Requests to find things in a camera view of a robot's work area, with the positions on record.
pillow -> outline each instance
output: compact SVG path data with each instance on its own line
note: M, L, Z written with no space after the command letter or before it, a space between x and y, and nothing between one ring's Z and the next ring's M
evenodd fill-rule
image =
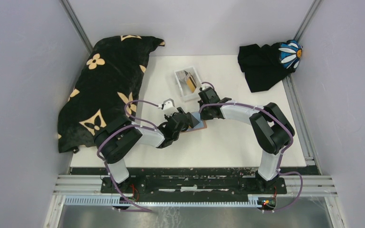
M96 43L92 54L58 116L59 152L95 146L94 135L125 115L128 101L138 99L149 53L164 40L155 37L115 36ZM131 104L128 112L136 113Z

gray wall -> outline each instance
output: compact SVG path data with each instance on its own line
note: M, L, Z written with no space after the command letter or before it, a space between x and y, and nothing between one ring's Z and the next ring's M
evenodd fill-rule
M0 228L43 225L57 175L57 117L87 52L58 0L0 0Z
M158 56L235 55L292 39L313 0L69 0L94 45L115 35L166 41Z
M349 227L365 227L365 1L324 1L293 74L323 171Z

blue flower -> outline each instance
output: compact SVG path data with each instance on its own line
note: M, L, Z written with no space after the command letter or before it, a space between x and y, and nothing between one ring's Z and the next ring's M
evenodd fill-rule
M290 40L288 43L280 45L280 63L286 69L291 66L296 69L300 61L302 46L295 40Z

black cloth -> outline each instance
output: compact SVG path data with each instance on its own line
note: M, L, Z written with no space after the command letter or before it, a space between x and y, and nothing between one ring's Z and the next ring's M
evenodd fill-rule
M68 102L58 116L59 152L95 146L94 135L138 99L149 53L164 40L155 37L115 36L96 43ZM136 105L127 111L135 115Z
M285 48L284 50L288 48L292 51L289 50L290 53L287 53L280 48ZM284 58L292 55L296 55L295 59L282 63ZM295 72L300 56L301 46L296 41L289 40L272 46L259 47L257 44L242 46L238 62L241 71L245 74L250 91L254 93L269 90L288 74Z

purple cable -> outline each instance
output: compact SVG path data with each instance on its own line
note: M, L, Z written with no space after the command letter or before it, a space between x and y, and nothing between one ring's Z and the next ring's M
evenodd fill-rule
M223 106L223 105L237 105L237 106L243 106L243 107L252 108L252 109L261 111L264 114L266 114L267 116L269 116L274 122L276 122L289 135L290 142L285 148L282 149L282 152L280 152L280 156L279 156L279 160L278 160L278 165L276 166L276 170L277 170L277 173L280 176L287 176L287 175L291 175L291 174L298 175L300 177L300 190L298 191L298 194L297 194L296 198L290 204L288 204L288 205L286 205L282 208L272 210L271 213L273 213L274 211L280 211L280 210L287 209L287 208L291 207L298 200L298 198L300 197L301 191L303 190L303 177L301 176L301 174L299 172L296 172L296 171L287 172L287 173L281 173L280 172L280 164L282 163L283 153L293 144L293 135L292 135L292 133L279 120L277 120L277 118L275 118L273 115L271 115L270 113L268 113L267 111L265 111L261 108L258 108L258 107L255 107L255 106L252 106L252 105L249 105L249 104L241 104L241 103L223 103L223 104L206 104L206 105L204 104L200 107L199 113L201 113L202 109L205 108L205 107L208 107L208 106Z
M215 89L215 87L210 82L202 82L202 84L208 84L208 85L210 85L212 87L212 89Z
M115 189L117 190L117 192L125 199L125 201L127 201L128 203L130 203L131 205L139 208L139 210L122 210L122 211L126 211L126 212L152 212L152 210L150 209L147 209L147 208L143 208L139 205L137 205L136 203L132 202L130 199L128 199L122 192L121 190L119 189L113 175L111 174L110 172L110 169L108 167L108 164L105 160L105 158L103 156L100 155L100 151L103 149L103 147L107 144L108 141L110 141L112 138L114 138L116 135L118 135L119 133L121 133L122 131L125 131L126 129L129 129L129 128L132 128L132 127L141 127L140 125L137 125L137 124L132 124L132 125L128 125L128 126L125 126L125 127L122 127L120 128L118 131L112 133L108 138L106 138L106 140L104 140L104 142L98 147L97 149L97 156L104 161L104 165L106 167L106 170L107 170L107 173L110 174L110 178L111 178L111 181L113 182L114 186L115 186ZM155 129L153 128L150 128L150 127L146 127L146 126L142 126L142 128L145 128L145 129L148 129L148 130L153 130L155 131Z
M143 102L143 103L147 103L147 104L150 104L150 105L153 105L153 106L156 106L156 107L158 107L158 105L157 105L157 104L155 104L155 103L149 102L149 101L144 101L144 100L133 100L133 101L130 101L130 102L126 103L126 104L125 104L125 106L124 106L124 111L125 111L126 116L128 116L128 117L130 117L130 118L133 118L133 119L135 119L135 120L140 120L140 121L143 121L143 122L149 123L149 124L153 125L153 127L154 127L155 129L157 129L157 126L156 126L153 122L150 122L150 121L148 121L148 120L144 120L144 119L141 119L141 118L135 117L135 116L133 116L133 115L129 114L129 112L127 112L127 110L126 110L126 109L128 108L128 106L129 106L130 104L134 103L134 102Z

